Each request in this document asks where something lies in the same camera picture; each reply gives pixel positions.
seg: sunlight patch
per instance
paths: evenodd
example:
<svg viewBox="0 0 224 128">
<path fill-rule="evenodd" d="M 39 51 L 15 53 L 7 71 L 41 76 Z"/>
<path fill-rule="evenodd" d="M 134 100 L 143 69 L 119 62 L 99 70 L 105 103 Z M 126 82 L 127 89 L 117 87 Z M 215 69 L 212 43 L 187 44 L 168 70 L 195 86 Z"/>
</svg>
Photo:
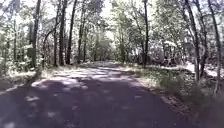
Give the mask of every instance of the sunlight patch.
<svg viewBox="0 0 224 128">
<path fill-rule="evenodd" d="M 31 101 L 36 101 L 39 100 L 40 98 L 37 96 L 27 96 L 26 101 L 31 102 Z"/>
<path fill-rule="evenodd" d="M 4 128 L 15 128 L 15 123 L 10 122 L 4 125 Z"/>
</svg>

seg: tree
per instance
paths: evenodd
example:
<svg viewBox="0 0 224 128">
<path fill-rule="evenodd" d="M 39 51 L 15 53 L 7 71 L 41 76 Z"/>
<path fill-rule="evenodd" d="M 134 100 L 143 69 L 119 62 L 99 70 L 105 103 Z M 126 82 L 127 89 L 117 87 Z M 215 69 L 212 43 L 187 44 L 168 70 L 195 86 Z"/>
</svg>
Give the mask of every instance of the tree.
<svg viewBox="0 0 224 128">
<path fill-rule="evenodd" d="M 220 87 L 220 70 L 221 70 L 221 42 L 220 42 L 220 37 L 219 37 L 219 32 L 218 32 L 218 27 L 217 27 L 217 22 L 215 18 L 215 13 L 212 8 L 212 3 L 210 0 L 208 0 L 208 7 L 211 12 L 212 20 L 213 20 L 213 26 L 215 29 L 215 40 L 216 40 L 216 47 L 217 47 L 217 83 L 215 87 L 215 94 L 218 92 L 219 87 Z"/>
<path fill-rule="evenodd" d="M 145 32 L 145 53 L 144 53 L 144 62 L 143 62 L 143 67 L 146 67 L 147 64 L 147 59 L 148 59 L 148 43 L 149 43 L 149 25 L 148 25 L 148 14 L 147 14 L 147 3 L 148 0 L 144 0 L 144 9 L 145 9 L 145 27 L 146 27 L 146 32 Z"/>
<path fill-rule="evenodd" d="M 202 60 L 201 60 L 201 73 L 200 73 L 200 77 L 202 77 L 204 75 L 204 68 L 205 68 L 205 63 L 206 63 L 206 59 L 208 57 L 208 45 L 207 45 L 207 31 L 206 31 L 206 25 L 204 22 L 204 16 L 202 14 L 201 11 L 201 6 L 200 6 L 200 2 L 199 0 L 195 0 L 195 5 L 197 7 L 197 10 L 199 12 L 199 24 L 200 24 L 200 29 L 201 29 L 201 33 L 202 33 L 202 43 L 205 49 L 204 55 L 202 56 Z"/>
<path fill-rule="evenodd" d="M 33 37 L 32 37 L 32 45 L 33 45 L 32 67 L 33 68 L 36 67 L 36 59 L 37 59 L 36 43 L 37 43 L 37 31 L 38 31 L 39 18 L 40 18 L 40 4 L 41 4 L 41 0 L 38 0 L 36 5 L 36 13 L 34 16 L 34 31 L 33 31 Z"/>
<path fill-rule="evenodd" d="M 59 64 L 61 66 L 64 65 L 64 27 L 65 27 L 65 16 L 66 16 L 66 7 L 67 7 L 67 0 L 63 1 L 62 7 L 62 16 L 61 16 L 61 26 L 60 26 L 60 35 L 59 35 Z"/>
<path fill-rule="evenodd" d="M 70 23 L 70 32 L 69 32 L 69 39 L 68 39 L 68 50 L 67 50 L 66 64 L 70 64 L 70 59 L 71 59 L 72 35 L 73 35 L 74 17 L 75 17 L 75 10 L 76 10 L 77 1 L 78 0 L 74 1 L 73 10 L 72 10 L 72 18 L 71 18 L 71 23 Z"/>
<path fill-rule="evenodd" d="M 199 61 L 200 61 L 200 55 L 199 55 L 199 38 L 198 38 L 198 31 L 195 24 L 194 15 L 189 3 L 189 0 L 185 0 L 185 5 L 187 7 L 187 11 L 189 13 L 189 19 L 190 19 L 190 25 L 193 32 L 193 40 L 194 40 L 194 55 L 195 55 L 195 80 L 196 82 L 199 81 L 200 75 L 199 75 Z"/>
</svg>

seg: asphalt road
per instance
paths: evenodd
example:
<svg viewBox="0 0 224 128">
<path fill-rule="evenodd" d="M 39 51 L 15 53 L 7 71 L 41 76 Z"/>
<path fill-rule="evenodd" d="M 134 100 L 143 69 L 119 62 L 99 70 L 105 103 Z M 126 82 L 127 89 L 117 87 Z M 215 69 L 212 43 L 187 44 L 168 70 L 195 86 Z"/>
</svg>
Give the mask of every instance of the asphalt road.
<svg viewBox="0 0 224 128">
<path fill-rule="evenodd" d="M 0 128 L 193 128 L 117 66 L 59 72 L 0 95 Z"/>
</svg>

